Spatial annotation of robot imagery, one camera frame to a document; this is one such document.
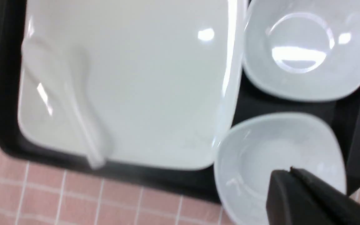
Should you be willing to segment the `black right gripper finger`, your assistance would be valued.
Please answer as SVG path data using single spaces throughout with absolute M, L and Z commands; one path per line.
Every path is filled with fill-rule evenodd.
M 301 168 L 271 172 L 270 225 L 360 225 L 360 204 Z

